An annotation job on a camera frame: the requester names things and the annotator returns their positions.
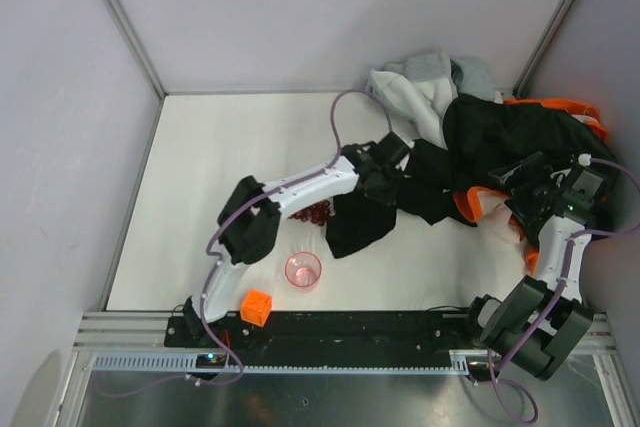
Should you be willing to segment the orange cloth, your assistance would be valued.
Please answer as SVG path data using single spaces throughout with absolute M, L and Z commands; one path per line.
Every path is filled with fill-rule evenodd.
M 509 242 L 524 243 L 530 274 L 538 264 L 542 227 L 521 227 L 515 221 L 505 205 L 509 188 L 497 185 L 488 172 L 536 152 L 545 154 L 558 170 L 582 153 L 613 158 L 599 110 L 569 99 L 511 99 L 500 104 L 464 94 L 449 105 L 443 134 L 458 212 L 471 223 L 487 220 Z

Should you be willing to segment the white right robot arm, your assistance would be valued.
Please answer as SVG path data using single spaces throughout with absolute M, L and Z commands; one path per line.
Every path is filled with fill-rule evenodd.
M 504 300 L 475 298 L 466 323 L 480 345 L 547 380 L 593 323 L 579 287 L 582 257 L 604 233 L 597 217 L 618 173 L 613 162 L 588 154 L 536 153 L 491 175 L 509 188 L 506 205 L 538 257 Z

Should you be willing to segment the black cloth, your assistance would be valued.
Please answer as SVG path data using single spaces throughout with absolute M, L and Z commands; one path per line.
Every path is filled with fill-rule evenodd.
M 442 133 L 442 146 L 415 141 L 389 205 L 362 193 L 333 198 L 325 238 L 335 258 L 386 236 L 403 211 L 430 225 L 446 218 L 468 226 L 494 221 L 501 236 L 525 245 L 534 270 L 538 236 L 553 213 L 552 189 L 565 183 L 572 160 L 581 154 L 615 160 L 597 111 L 566 99 L 498 104 L 463 94 L 448 107 Z

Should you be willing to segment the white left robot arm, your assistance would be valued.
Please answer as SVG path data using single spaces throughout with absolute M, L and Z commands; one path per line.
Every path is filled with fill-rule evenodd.
M 394 201 L 410 146 L 390 132 L 378 142 L 350 144 L 330 161 L 296 176 L 259 182 L 241 179 L 217 218 L 205 252 L 215 259 L 203 287 L 190 296 L 183 315 L 196 340 L 222 319 L 249 266 L 271 253 L 283 219 L 329 198 L 358 192 L 381 205 Z

